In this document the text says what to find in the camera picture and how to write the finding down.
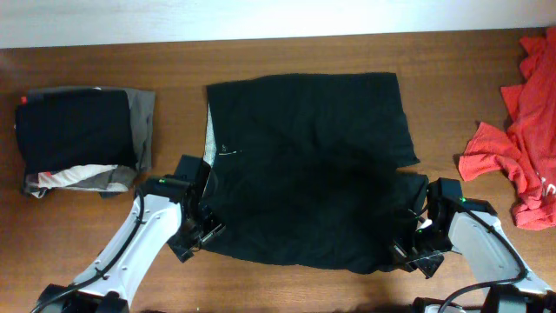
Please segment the dark green shorts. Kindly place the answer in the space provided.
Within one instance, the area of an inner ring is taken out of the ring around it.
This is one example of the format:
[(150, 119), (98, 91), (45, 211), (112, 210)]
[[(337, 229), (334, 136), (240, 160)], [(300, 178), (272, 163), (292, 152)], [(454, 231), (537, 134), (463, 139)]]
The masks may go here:
[(389, 272), (424, 203), (394, 73), (288, 74), (206, 89), (225, 230), (207, 250), (273, 265)]

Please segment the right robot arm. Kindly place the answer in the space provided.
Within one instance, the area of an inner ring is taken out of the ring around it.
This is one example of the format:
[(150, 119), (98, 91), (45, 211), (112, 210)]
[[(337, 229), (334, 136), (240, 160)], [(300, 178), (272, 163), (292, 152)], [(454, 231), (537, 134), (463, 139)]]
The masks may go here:
[(555, 292), (526, 264), (505, 235), (492, 205), (462, 194), (460, 182), (440, 178), (427, 186), (416, 230), (391, 246), (395, 264), (430, 278), (447, 252), (464, 257), (477, 281), (447, 298), (417, 297), (410, 312), (554, 312)]

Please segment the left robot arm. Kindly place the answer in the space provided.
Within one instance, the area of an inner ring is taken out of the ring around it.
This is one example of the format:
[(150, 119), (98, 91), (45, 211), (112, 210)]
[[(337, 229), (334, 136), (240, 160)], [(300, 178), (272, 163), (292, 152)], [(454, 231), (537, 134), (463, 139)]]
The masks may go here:
[(131, 309), (134, 296), (161, 248), (188, 261), (225, 225), (203, 198), (215, 189), (211, 167), (184, 155), (175, 172), (151, 176), (135, 189), (129, 215), (93, 263), (67, 286), (51, 284), (35, 312), (115, 312)]

